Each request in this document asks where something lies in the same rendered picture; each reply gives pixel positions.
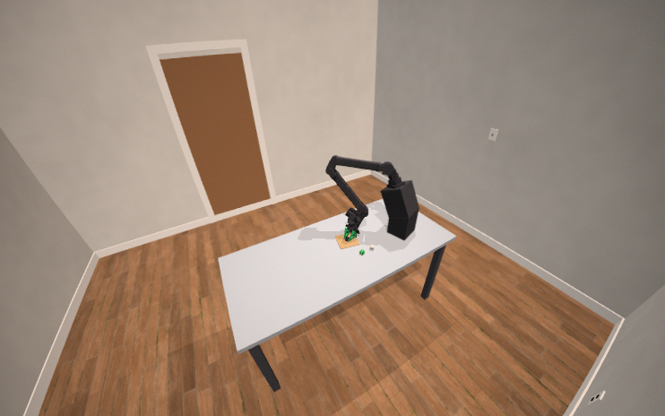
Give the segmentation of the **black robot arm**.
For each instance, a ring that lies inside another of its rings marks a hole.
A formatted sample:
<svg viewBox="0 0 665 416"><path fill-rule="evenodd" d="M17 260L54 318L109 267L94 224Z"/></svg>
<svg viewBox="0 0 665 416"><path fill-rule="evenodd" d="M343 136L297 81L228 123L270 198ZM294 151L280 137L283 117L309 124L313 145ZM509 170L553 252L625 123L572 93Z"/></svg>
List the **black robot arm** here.
<svg viewBox="0 0 665 416"><path fill-rule="evenodd" d="M355 160L355 159L335 157L335 156L332 156L330 162L328 163L325 170L326 174L328 174L331 177L331 179L334 180L334 182L339 186L342 192L350 199L350 201L354 204L354 206L357 209L355 210L352 207L350 207L345 214L346 216L349 217L348 225L350 225L351 227L354 227L356 229L359 227L363 219L368 216L368 208L357 197L357 195L353 192L350 186L342 178L340 173L335 169L336 165L352 167L357 169L368 169L378 172L382 171L382 175L388 176L390 180L390 181L388 180L389 184L387 185L387 187L390 188L395 189L400 186L406 185L405 182L403 183L401 177L399 177L399 174L396 172L396 169L394 169L393 164L389 161L387 161L386 163L387 164L383 166L382 163L377 163L373 161Z"/></svg>

